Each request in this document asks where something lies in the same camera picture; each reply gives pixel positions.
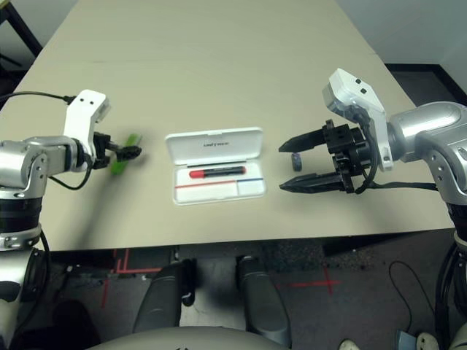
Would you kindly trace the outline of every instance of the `open case lid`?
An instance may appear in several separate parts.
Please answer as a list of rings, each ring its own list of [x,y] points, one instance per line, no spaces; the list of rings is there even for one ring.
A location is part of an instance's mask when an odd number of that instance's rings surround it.
[[[170,157],[178,166],[239,162],[256,158],[261,153],[262,142],[261,128],[172,133],[166,137]]]

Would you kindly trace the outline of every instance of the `white table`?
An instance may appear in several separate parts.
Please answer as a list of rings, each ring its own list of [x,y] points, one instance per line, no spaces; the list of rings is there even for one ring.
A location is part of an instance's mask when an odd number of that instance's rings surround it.
[[[439,194],[368,190],[362,195],[281,191],[295,176],[277,148],[321,128],[330,113],[321,90],[336,68],[373,85],[388,114],[413,104],[333,1],[80,0],[18,90],[109,96],[97,130],[123,142],[143,135],[144,154],[119,179],[94,171],[70,192],[47,186],[41,223],[53,250],[160,246],[396,233],[452,226]],[[65,106],[12,98],[0,138],[59,135]],[[164,137],[259,126],[267,193],[259,199],[176,206]],[[303,174],[333,170],[325,146],[302,155]],[[62,176],[78,183],[83,174]],[[432,181],[423,162],[396,163],[378,182]]]

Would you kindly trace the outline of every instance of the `white plastic case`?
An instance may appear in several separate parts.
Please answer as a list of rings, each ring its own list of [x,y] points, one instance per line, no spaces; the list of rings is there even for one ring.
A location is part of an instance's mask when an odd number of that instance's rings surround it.
[[[266,192],[258,159],[261,128],[173,133],[166,137],[175,165],[174,202],[178,205],[261,197]],[[190,172],[244,166],[244,174],[192,179]]]

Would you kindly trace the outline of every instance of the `blue line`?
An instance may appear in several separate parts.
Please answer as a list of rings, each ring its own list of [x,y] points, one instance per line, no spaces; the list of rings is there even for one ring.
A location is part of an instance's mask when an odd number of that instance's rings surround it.
[[[262,177],[257,177],[255,179],[243,179],[243,180],[236,180],[237,182],[246,182],[246,181],[263,181]]]

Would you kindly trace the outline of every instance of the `red marker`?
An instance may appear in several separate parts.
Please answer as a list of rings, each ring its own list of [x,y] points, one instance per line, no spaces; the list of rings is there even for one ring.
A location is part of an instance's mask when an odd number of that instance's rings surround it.
[[[231,166],[230,168],[216,168],[190,171],[190,178],[204,179],[212,176],[242,175],[247,172],[244,166]]]

